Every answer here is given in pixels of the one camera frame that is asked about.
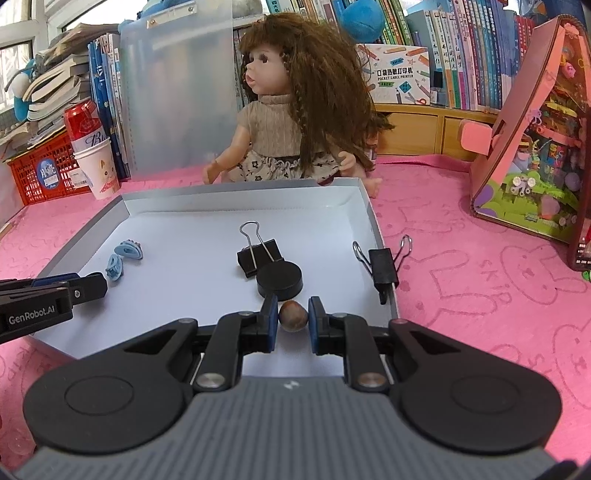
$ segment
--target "metal wire handle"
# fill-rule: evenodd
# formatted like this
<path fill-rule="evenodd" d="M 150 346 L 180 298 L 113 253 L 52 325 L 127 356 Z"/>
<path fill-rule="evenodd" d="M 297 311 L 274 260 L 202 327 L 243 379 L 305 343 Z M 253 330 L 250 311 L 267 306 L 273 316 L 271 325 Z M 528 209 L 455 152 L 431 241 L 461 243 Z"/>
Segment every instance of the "metal wire handle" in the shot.
<path fill-rule="evenodd" d="M 273 258 L 273 255 L 271 255 L 271 252 L 269 252 L 269 249 L 267 248 L 267 246 L 265 245 L 265 242 L 264 242 L 264 241 L 263 241 L 263 239 L 261 238 L 261 235 L 260 235 L 260 233 L 259 233 L 259 228 L 260 228 L 261 226 L 259 225 L 259 222 L 255 222 L 254 220 L 251 220 L 251 221 L 249 221 L 249 222 L 245 222 L 245 223 L 243 223 L 243 224 L 240 226 L 239 230 L 240 230 L 240 233 L 241 233 L 242 235 L 244 235 L 244 236 L 246 237 L 246 239 L 248 240 L 248 249 L 251 251 L 252 264 L 254 265 L 254 267 L 255 267 L 255 270 L 256 270 L 256 269 L 257 269 L 257 266 L 256 266 L 256 260 L 255 260 L 255 252 L 254 252 L 254 250 L 252 249 L 252 242 L 251 242 L 251 238 L 250 238 L 250 236 L 248 235 L 248 233 L 246 233 L 246 232 L 243 230 L 243 228 L 244 228 L 244 227 L 246 227 L 246 225 L 249 225 L 249 224 L 256 225 L 256 237 L 259 239 L 259 242 L 261 243 L 262 247 L 265 249 L 265 252 L 267 252 L 267 255 L 269 255 L 269 258 L 271 259 L 271 261 L 272 261 L 272 262 L 274 262 L 274 261 L 275 261 L 275 259 Z"/>

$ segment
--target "red can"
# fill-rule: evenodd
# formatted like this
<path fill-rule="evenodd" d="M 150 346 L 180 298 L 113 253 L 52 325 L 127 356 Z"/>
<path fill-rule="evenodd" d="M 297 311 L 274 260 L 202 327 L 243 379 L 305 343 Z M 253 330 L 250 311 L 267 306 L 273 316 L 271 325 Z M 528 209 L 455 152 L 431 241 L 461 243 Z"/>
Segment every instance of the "red can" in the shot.
<path fill-rule="evenodd" d="M 64 123 L 75 153 L 94 147 L 106 139 L 99 109 L 91 99 L 66 110 Z"/>

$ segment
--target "wooden shelf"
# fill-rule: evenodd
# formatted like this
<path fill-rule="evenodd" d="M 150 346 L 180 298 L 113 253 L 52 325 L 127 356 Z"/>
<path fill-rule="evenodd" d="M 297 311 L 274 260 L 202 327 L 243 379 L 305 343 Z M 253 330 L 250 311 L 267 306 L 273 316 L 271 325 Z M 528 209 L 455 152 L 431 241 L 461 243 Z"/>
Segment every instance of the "wooden shelf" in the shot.
<path fill-rule="evenodd" d="M 394 129 L 379 137 L 378 154 L 429 155 L 440 153 L 472 161 L 476 154 L 462 148 L 457 139 L 464 119 L 493 125 L 493 113 L 472 112 L 426 105 L 376 103 L 376 110 L 388 114 Z"/>

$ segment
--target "white box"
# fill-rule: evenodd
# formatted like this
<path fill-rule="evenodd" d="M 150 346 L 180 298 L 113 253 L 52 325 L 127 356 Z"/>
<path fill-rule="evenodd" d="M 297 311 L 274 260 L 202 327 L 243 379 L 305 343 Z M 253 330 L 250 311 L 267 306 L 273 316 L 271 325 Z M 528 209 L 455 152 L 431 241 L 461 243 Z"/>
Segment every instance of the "white box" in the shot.
<path fill-rule="evenodd" d="M 429 105 L 429 52 L 424 47 L 360 44 L 368 90 L 375 103 Z"/>
<path fill-rule="evenodd" d="M 301 268 L 304 288 L 295 300 L 304 307 L 319 296 L 327 312 L 357 314 L 370 325 L 387 326 L 398 316 L 394 292 L 380 305 L 353 252 L 353 241 L 366 254 L 384 247 L 361 182 L 336 179 L 320 187 L 311 180 L 268 181 L 152 190 L 111 201 L 39 276 L 104 272 L 113 249 L 127 239 L 141 244 L 144 258 L 124 260 L 123 276 L 109 283 L 104 299 L 74 307 L 72 320 L 33 338 L 81 358 L 178 318 L 214 325 L 227 313 L 258 311 L 256 281 L 246 280 L 236 257 L 248 246 L 239 227 L 249 220 L 258 221 L 263 240 L 274 238 L 281 255 Z M 243 373 L 343 374 L 341 358 L 312 354 L 307 329 L 279 328 L 271 355 L 248 355 Z"/>

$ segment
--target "pink toy box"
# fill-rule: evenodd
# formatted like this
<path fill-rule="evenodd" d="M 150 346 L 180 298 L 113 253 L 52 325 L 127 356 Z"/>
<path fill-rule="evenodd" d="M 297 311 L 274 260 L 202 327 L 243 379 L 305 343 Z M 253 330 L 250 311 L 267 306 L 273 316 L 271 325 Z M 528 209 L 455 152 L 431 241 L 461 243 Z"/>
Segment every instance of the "pink toy box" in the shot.
<path fill-rule="evenodd" d="M 591 98 L 590 48 L 579 21 L 561 15 L 536 29 L 491 128 L 464 121 L 473 213 L 569 242 L 577 220 Z"/>

